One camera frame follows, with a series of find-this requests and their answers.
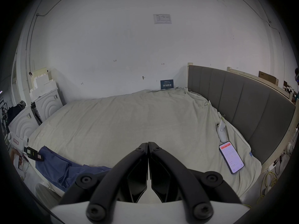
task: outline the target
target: white controller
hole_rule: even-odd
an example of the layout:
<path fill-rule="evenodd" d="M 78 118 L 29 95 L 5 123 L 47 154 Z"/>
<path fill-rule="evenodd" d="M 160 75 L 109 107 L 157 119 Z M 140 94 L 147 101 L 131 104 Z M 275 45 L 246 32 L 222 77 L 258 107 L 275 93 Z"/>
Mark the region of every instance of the white controller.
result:
<path fill-rule="evenodd" d="M 217 133 L 218 133 L 219 139 L 222 143 L 225 143 L 228 141 L 225 126 L 226 125 L 223 120 L 220 120 L 220 123 L 217 124 Z"/>

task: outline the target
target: wooden frame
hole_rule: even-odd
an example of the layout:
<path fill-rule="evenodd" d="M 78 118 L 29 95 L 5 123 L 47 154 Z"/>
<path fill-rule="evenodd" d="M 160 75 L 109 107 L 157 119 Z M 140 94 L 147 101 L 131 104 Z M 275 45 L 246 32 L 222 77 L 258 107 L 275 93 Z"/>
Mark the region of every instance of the wooden frame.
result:
<path fill-rule="evenodd" d="M 189 65 L 193 65 L 193 63 L 192 62 L 188 63 L 188 67 L 187 67 L 187 69 L 188 69 L 188 71 L 187 71 L 188 79 L 189 79 Z M 289 93 L 287 93 L 282 88 L 276 86 L 275 84 L 272 84 L 271 82 L 269 82 L 267 80 L 264 80 L 260 77 L 256 77 L 256 76 L 251 75 L 249 73 L 245 73 L 245 72 L 242 72 L 242 71 L 231 69 L 231 67 L 228 67 L 228 72 L 234 72 L 236 74 L 246 76 L 249 79 L 253 79 L 253 80 L 256 80 L 257 82 L 261 82 L 265 85 L 268 85 L 272 89 L 274 89 L 275 91 L 277 91 L 281 95 L 283 95 L 285 97 L 285 99 L 288 99 L 290 101 L 290 94 Z M 266 171 L 269 168 L 269 166 L 283 153 L 286 146 L 292 140 L 292 138 L 295 134 L 296 127 L 297 127 L 298 123 L 299 123 L 299 100 L 297 99 L 296 105 L 295 105 L 295 111 L 294 111 L 291 123 L 289 125 L 289 128 L 286 131 L 286 133 L 285 133 L 284 137 L 282 138 L 281 142 L 279 143 L 279 145 L 276 147 L 276 149 L 273 151 L 273 153 L 270 155 L 270 157 L 262 164 L 262 171 L 261 172 Z"/>
<path fill-rule="evenodd" d="M 284 96 L 286 96 L 288 99 L 290 99 L 290 94 L 288 92 L 286 92 L 284 89 L 278 87 L 277 85 L 271 83 L 270 81 L 267 81 L 263 78 L 260 78 L 260 77 L 256 77 L 252 74 L 249 74 L 249 73 L 246 73 L 246 72 L 243 72 L 243 71 L 239 71 L 239 70 L 234 70 L 232 69 L 231 67 L 227 67 L 227 71 L 230 71 L 230 72 L 234 72 L 234 73 L 237 73 L 239 75 L 242 75 L 242 76 L 246 76 L 246 77 L 249 77 L 251 79 L 254 79 L 254 80 L 257 80 L 259 82 L 262 82 L 268 86 L 270 86 L 271 88 L 277 90 L 278 92 L 282 93 Z"/>

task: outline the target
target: gray upholstered headboard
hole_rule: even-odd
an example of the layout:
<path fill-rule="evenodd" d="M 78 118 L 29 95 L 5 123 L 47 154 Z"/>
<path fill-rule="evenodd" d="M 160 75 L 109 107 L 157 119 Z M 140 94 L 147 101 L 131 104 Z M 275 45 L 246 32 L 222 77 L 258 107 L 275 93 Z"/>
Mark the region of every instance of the gray upholstered headboard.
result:
<path fill-rule="evenodd" d="M 271 87 L 225 70 L 190 65 L 188 89 L 211 101 L 263 164 L 289 128 L 295 106 Z"/>

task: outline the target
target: cable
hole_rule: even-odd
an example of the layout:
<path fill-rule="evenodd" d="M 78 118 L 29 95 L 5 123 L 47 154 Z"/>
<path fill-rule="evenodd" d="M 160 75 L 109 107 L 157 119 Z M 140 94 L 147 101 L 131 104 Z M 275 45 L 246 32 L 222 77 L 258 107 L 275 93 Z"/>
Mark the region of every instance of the cable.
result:
<path fill-rule="evenodd" d="M 37 8 L 35 10 L 35 13 L 37 12 L 37 9 L 39 8 L 39 5 L 41 4 L 41 2 L 42 2 L 42 0 L 39 2 L 38 6 L 37 6 Z M 34 26 L 35 26 L 35 23 L 36 23 L 36 19 L 37 19 L 38 16 L 40 16 L 40 17 L 46 16 L 59 2 L 61 2 L 61 0 L 59 0 L 46 14 L 39 15 L 39 13 L 36 13 L 36 15 L 35 15 L 35 21 L 34 21 L 34 24 L 33 24 L 33 27 L 32 27 L 31 38 L 30 38 L 30 46 L 29 46 L 29 71 L 31 71 L 31 62 L 30 62 L 31 40 L 32 40 L 32 34 L 33 34 L 33 29 L 34 29 Z M 27 57 L 27 44 L 28 44 L 29 32 L 30 32 L 30 28 L 31 28 L 33 19 L 34 19 L 34 17 L 32 18 L 32 21 L 31 21 L 31 24 L 30 24 L 30 27 L 29 27 L 29 31 L 28 31 L 27 42 L 26 42 L 26 50 L 25 50 L 25 57 Z M 28 81 L 28 76 L 27 76 L 27 59 L 25 59 L 25 66 L 26 66 L 27 84 L 28 84 L 28 88 L 30 89 L 30 87 L 29 87 L 29 81 Z"/>
<path fill-rule="evenodd" d="M 58 3 L 60 3 L 62 0 L 59 0 L 46 14 L 44 15 L 39 15 L 38 13 L 36 14 L 36 16 L 39 16 L 39 17 L 44 17 L 46 16 Z"/>
<path fill-rule="evenodd" d="M 243 2 L 245 2 L 258 16 L 259 16 L 259 18 L 261 18 L 263 21 L 265 21 L 265 22 L 267 22 L 267 24 L 269 25 L 269 27 L 271 27 L 271 25 L 270 25 L 270 23 L 269 23 L 269 19 L 268 19 L 268 21 L 266 21 L 265 19 L 263 19 L 245 0 L 242 0 Z M 271 27 L 272 29 L 275 29 L 275 30 L 277 30 L 278 31 L 278 33 L 279 33 L 279 37 L 280 37 L 280 41 L 281 41 L 281 47 L 282 47 L 282 54 L 283 54 L 283 80 L 284 80 L 284 76 L 285 76 L 285 61 L 284 61 L 284 51 L 283 51 L 283 45 L 282 45 L 282 37 L 281 37 L 281 34 L 280 34 L 280 32 L 279 32 L 279 30 L 277 29 L 277 28 L 274 28 L 274 27 Z"/>
<path fill-rule="evenodd" d="M 281 166 L 281 163 L 282 163 L 282 157 L 284 156 L 284 155 L 286 155 L 286 154 L 282 154 L 282 155 L 280 155 L 279 156 L 279 169 L 278 169 L 278 173 L 276 172 L 276 166 L 275 166 L 275 174 L 278 176 L 279 174 L 280 174 L 280 166 Z"/>
<path fill-rule="evenodd" d="M 269 175 L 271 176 L 271 182 L 270 182 L 270 185 L 268 185 L 268 181 L 267 181 L 267 177 L 268 177 Z M 261 185 L 261 190 L 260 190 L 260 197 L 257 199 L 256 203 L 258 203 L 259 200 L 265 196 L 265 195 L 262 194 L 263 183 L 265 182 L 265 186 L 266 186 L 266 188 L 267 188 L 267 187 L 273 187 L 274 184 L 277 182 L 277 180 L 278 180 L 278 179 L 277 179 L 276 174 L 273 173 L 272 171 L 269 171 L 268 173 L 265 174 L 265 176 L 263 177 L 263 180 L 262 180 L 262 185 Z"/>
<path fill-rule="evenodd" d="M 247 207 L 250 207 L 250 209 L 252 208 L 250 205 L 247 205 L 247 204 L 243 204 L 244 206 L 247 206 Z"/>

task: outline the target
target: yellow cable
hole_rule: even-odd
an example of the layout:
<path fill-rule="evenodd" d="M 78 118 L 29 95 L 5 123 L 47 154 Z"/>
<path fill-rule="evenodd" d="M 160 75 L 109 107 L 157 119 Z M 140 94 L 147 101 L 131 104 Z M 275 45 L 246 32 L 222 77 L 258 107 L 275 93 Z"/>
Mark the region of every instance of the yellow cable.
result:
<path fill-rule="evenodd" d="M 248 206 L 248 207 L 250 207 L 250 209 L 251 209 L 251 206 L 250 205 L 247 205 L 247 204 L 243 204 L 244 206 Z"/>
<path fill-rule="evenodd" d="M 271 176 L 270 185 L 268 185 L 268 181 L 267 181 L 268 175 Z M 263 198 L 265 196 L 265 195 L 262 195 L 263 183 L 265 183 L 265 186 L 267 188 L 267 187 L 273 187 L 276 182 L 277 182 L 277 176 L 276 176 L 275 173 L 273 173 L 272 171 L 269 171 L 268 173 L 265 174 L 265 176 L 263 177 L 263 180 L 262 180 L 262 185 L 261 185 L 261 190 L 260 190 L 260 197 L 257 199 L 256 203 L 258 203 L 258 201 L 260 200 L 260 198 Z"/>

